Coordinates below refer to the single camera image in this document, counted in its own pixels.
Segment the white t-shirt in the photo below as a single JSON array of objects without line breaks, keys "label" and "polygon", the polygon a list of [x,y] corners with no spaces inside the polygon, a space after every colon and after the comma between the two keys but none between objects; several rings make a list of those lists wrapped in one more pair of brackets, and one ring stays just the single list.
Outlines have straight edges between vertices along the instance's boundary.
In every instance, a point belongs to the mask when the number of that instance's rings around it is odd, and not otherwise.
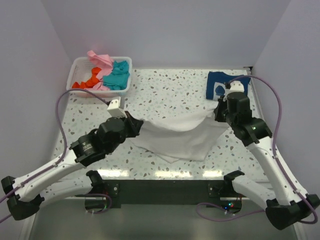
[{"label": "white t-shirt", "polygon": [[229,128],[215,120],[213,108],[163,119],[144,119],[131,142],[169,163],[205,160],[218,138]]}]

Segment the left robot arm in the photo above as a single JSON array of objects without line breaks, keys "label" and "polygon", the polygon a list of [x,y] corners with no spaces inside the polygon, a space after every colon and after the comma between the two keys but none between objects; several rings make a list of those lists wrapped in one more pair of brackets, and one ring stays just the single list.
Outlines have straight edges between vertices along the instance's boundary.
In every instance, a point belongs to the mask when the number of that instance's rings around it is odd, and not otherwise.
[{"label": "left robot arm", "polygon": [[138,119],[124,110],[120,97],[108,102],[105,122],[64,147],[63,153],[35,171],[1,180],[10,216],[26,219],[51,202],[74,195],[103,196],[104,184],[97,171],[73,181],[64,177],[112,154],[126,139],[159,158],[202,162],[227,130],[215,120],[213,110],[188,113],[161,120]]}]

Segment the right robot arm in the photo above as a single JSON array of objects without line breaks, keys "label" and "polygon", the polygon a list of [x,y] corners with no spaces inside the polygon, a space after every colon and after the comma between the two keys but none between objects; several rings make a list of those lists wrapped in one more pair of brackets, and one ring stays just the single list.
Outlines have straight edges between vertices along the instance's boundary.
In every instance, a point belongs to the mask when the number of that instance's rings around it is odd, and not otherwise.
[{"label": "right robot arm", "polygon": [[232,92],[218,99],[215,120],[227,123],[234,135],[254,155],[272,189],[251,180],[236,170],[224,176],[223,192],[230,197],[241,194],[259,205],[270,223],[283,230],[308,217],[320,205],[294,177],[279,151],[266,122],[252,116],[250,99],[243,92]]}]

